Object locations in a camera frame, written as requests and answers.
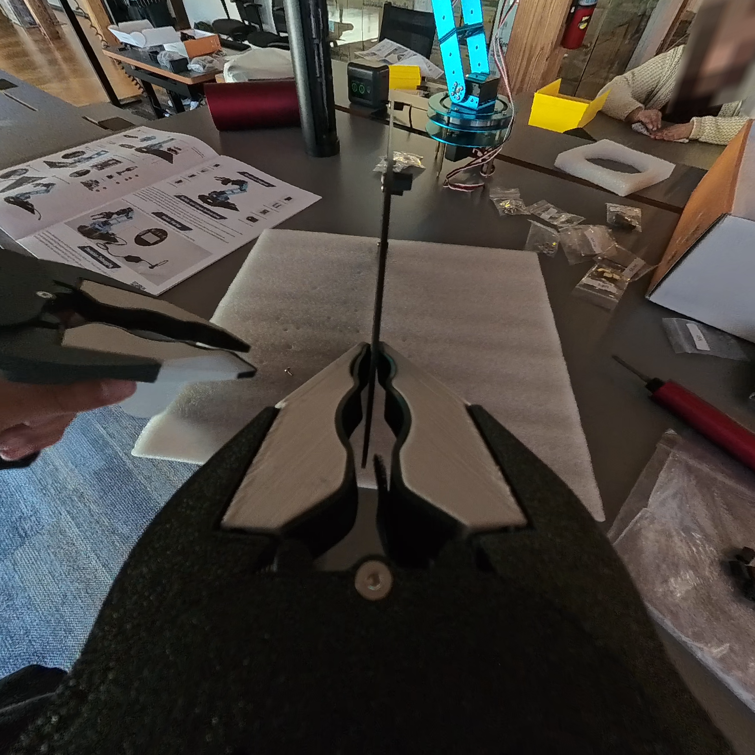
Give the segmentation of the small white foam piece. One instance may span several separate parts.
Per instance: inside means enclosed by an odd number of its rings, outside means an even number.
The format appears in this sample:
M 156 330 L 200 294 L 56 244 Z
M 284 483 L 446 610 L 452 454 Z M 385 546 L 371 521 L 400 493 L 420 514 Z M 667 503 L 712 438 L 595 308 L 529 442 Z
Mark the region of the small white foam piece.
M 635 172 L 607 168 L 596 164 L 596 160 L 629 166 Z M 624 197 L 665 181 L 674 172 L 675 164 L 612 140 L 600 140 L 562 152 L 554 167 Z

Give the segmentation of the person's black clothing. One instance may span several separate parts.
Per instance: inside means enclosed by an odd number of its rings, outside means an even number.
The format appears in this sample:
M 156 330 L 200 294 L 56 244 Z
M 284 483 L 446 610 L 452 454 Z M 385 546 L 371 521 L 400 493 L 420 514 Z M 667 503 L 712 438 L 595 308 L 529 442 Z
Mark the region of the person's black clothing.
M 28 665 L 1 679 L 2 720 L 31 716 L 51 702 L 68 678 L 59 667 Z

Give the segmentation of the wooden table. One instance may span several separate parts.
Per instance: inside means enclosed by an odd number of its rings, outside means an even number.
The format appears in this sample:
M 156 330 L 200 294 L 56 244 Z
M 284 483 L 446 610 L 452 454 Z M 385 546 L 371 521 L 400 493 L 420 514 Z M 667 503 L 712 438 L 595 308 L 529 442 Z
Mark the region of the wooden table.
M 118 42 L 103 49 L 141 86 L 156 118 L 202 105 L 204 87 L 222 79 L 230 58 L 230 50 L 215 34 L 188 29 L 178 35 L 179 42 L 149 48 Z

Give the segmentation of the tall black cylinder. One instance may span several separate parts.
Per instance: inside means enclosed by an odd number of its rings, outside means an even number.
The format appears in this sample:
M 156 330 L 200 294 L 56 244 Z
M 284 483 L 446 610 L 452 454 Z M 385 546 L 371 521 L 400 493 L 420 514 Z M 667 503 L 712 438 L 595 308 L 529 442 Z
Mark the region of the tall black cylinder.
M 326 1 L 285 1 L 300 127 L 309 156 L 339 153 Z

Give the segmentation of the dark red metal cylinder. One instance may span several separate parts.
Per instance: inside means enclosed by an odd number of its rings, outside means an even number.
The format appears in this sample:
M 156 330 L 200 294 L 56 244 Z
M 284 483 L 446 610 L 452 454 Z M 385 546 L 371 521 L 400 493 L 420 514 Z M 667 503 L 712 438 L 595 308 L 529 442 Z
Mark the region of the dark red metal cylinder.
M 300 126 L 293 79 L 207 83 L 204 96 L 218 131 Z

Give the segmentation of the printed paper leaflet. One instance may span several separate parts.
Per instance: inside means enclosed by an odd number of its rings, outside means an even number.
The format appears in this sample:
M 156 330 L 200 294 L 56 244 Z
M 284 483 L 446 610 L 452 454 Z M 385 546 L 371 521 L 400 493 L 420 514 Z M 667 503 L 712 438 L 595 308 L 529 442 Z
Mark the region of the printed paper leaflet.
M 388 65 L 417 66 L 421 75 L 430 80 L 440 80 L 445 76 L 443 69 L 428 57 L 389 39 L 379 41 L 368 50 L 355 52 L 355 55 L 366 61 Z

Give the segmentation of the wooden column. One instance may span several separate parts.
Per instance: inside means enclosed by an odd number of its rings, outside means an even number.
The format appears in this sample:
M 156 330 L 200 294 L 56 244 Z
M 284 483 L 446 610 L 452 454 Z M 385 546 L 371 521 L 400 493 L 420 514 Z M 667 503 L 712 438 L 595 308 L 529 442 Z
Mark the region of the wooden column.
M 513 95 L 533 93 L 558 78 L 560 46 L 571 1 L 520 1 L 506 51 Z

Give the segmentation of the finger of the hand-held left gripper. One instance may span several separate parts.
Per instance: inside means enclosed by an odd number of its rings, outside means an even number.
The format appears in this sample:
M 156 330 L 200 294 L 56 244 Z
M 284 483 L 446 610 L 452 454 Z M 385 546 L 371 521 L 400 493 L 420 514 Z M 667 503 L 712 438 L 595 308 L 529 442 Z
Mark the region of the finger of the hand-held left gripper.
M 80 281 L 58 293 L 58 310 L 82 322 L 141 337 L 246 354 L 250 346 L 224 328 L 159 298 L 130 288 Z
M 234 351 L 155 340 L 102 324 L 71 329 L 2 329 L 2 377 L 14 383 L 64 385 L 134 381 L 121 407 L 137 418 L 162 413 L 188 386 L 250 379 L 257 369 Z

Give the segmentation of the light grey neighbouring desk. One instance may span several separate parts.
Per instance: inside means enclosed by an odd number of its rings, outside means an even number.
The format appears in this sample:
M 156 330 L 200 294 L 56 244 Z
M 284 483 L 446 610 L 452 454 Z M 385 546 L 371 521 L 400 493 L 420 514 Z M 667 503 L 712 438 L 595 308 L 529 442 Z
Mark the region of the light grey neighbouring desk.
M 148 124 L 110 103 L 73 106 L 1 71 L 2 168 Z

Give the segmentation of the small cardboard box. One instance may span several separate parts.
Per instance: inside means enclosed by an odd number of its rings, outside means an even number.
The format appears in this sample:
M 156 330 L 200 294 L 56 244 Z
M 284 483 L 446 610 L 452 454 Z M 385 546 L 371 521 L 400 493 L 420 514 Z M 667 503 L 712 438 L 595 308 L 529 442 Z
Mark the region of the small cardboard box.
M 692 193 L 649 301 L 754 342 L 754 130 L 749 121 Z

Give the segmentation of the dark grey desk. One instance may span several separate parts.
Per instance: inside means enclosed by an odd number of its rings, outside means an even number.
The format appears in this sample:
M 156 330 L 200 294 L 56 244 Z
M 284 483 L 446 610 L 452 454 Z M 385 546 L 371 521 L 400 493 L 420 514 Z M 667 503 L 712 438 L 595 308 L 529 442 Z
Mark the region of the dark grey desk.
M 190 134 L 219 153 L 232 156 L 322 196 L 320 202 L 282 227 L 374 237 L 381 209 L 379 176 L 372 172 L 387 129 L 376 122 L 339 112 L 340 155 L 310 158 L 300 130 L 294 128 L 219 133 L 206 110 L 159 122 L 153 127 Z M 487 197 L 444 190 L 432 163 L 415 181 L 411 192 L 393 200 L 393 239 L 439 242 L 473 247 L 517 249 L 523 240 L 524 218 L 500 218 Z M 556 175 L 510 162 L 497 162 L 495 181 L 533 190 L 536 199 L 549 199 L 573 212 L 601 211 L 607 194 Z M 649 221 L 650 259 L 663 255 L 681 214 L 681 200 L 669 190 L 660 196 L 671 203 L 644 204 Z M 213 314 L 221 297 L 249 253 L 250 246 L 228 255 L 170 290 L 165 298 L 202 317 Z M 753 427 L 748 394 L 753 377 L 747 365 L 721 359 L 675 355 L 668 346 L 660 319 L 665 310 L 644 298 L 645 288 L 634 285 L 612 316 L 571 294 L 578 268 L 558 258 L 542 260 L 543 278 L 551 300 L 571 384 L 579 407 L 593 469 L 609 523 L 669 427 L 682 426 L 651 403 L 637 379 L 612 358 L 618 354 L 646 374 L 672 378 L 724 410 L 746 427 Z M 753 712 L 719 684 L 696 660 L 668 641 L 685 681 L 701 700 L 738 753 L 753 753 Z

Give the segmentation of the small bag with brass parts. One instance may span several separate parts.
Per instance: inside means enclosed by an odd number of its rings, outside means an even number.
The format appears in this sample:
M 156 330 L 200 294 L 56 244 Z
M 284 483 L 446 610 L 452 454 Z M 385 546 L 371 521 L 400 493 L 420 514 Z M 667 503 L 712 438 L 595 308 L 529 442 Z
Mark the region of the small bag with brass parts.
M 630 278 L 621 265 L 599 260 L 575 286 L 572 295 L 610 312 L 618 306 L 629 284 Z

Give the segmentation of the small bag with black parts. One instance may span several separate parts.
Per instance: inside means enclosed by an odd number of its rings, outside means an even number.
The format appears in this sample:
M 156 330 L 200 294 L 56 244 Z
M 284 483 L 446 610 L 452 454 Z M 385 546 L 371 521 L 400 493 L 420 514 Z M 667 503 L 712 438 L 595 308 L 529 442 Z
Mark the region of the small bag with black parts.
M 373 172 L 384 175 L 389 165 L 396 174 L 412 176 L 420 175 L 426 169 L 421 156 L 395 150 L 392 152 L 391 158 L 388 155 L 381 156 L 381 159 L 373 168 Z

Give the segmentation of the open instruction booklet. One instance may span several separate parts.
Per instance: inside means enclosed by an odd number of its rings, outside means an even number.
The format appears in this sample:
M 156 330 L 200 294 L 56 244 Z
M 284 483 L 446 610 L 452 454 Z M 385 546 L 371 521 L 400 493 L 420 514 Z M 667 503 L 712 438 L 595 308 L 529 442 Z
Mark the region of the open instruction booklet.
M 136 127 L 2 169 L 1 228 L 34 257 L 160 295 L 319 196 Z

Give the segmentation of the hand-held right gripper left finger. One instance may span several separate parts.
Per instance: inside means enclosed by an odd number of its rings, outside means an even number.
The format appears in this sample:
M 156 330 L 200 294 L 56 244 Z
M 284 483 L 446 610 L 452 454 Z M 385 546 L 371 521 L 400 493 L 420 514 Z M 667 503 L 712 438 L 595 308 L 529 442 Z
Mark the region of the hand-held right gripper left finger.
M 223 530 L 301 542 L 321 556 L 358 510 L 351 437 L 363 422 L 371 347 L 359 343 L 275 407 L 221 520 Z

